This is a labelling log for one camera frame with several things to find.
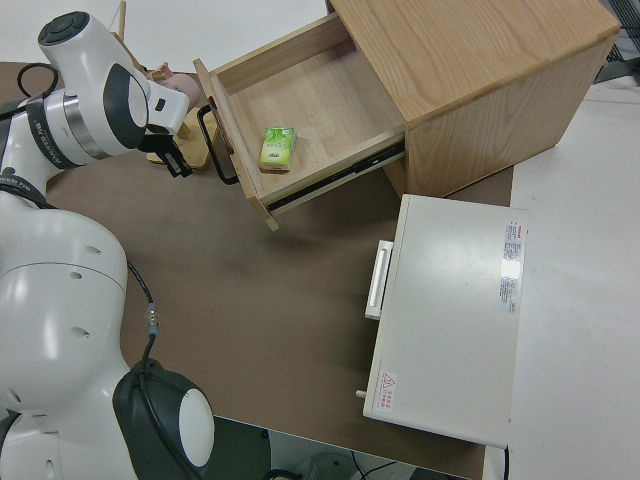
wooden cabinet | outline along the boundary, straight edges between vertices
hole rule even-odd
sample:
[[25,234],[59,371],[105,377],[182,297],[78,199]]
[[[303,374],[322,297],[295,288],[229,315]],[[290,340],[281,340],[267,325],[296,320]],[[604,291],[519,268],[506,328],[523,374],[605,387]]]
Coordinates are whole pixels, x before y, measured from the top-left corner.
[[[211,72],[194,62],[272,229],[273,215],[383,165],[399,194],[445,196],[555,145],[619,30],[598,0],[327,5]],[[267,126],[298,132],[289,173],[258,168]]]

green box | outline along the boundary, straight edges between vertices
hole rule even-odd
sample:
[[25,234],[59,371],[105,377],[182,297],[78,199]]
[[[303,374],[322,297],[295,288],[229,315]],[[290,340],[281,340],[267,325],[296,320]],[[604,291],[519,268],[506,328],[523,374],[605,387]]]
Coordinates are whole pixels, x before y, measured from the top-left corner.
[[260,168],[278,172],[291,169],[293,148],[296,143],[296,131],[290,127],[268,127],[264,132]]

floor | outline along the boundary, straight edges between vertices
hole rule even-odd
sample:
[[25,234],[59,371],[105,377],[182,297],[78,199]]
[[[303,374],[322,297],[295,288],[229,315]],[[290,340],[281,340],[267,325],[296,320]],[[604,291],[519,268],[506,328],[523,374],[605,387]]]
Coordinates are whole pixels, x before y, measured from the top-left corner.
[[[354,452],[367,480],[447,480],[437,472]],[[216,417],[216,443],[206,479],[265,479],[270,471],[302,475],[300,480],[361,480],[351,451]]]

warning label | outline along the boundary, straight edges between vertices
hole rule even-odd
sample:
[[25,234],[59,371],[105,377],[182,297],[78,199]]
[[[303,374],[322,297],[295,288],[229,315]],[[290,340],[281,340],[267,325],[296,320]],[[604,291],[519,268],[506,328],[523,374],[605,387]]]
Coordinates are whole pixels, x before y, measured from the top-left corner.
[[518,292],[522,273],[522,225],[513,221],[505,228],[502,268],[500,271],[500,301],[509,313],[518,309]]
[[390,412],[393,409],[393,397],[397,383],[397,375],[389,372],[381,372],[376,401],[377,410]]

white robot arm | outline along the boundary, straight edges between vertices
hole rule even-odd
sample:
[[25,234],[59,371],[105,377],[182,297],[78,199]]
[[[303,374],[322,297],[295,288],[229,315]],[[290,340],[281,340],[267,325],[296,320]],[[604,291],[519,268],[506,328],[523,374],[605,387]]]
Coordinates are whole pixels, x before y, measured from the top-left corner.
[[0,114],[0,478],[201,478],[214,431],[204,394],[148,351],[131,370],[122,358],[119,242],[37,208],[54,175],[136,148],[188,175],[171,138],[189,99],[149,82],[87,13],[54,19],[39,43],[65,88]]

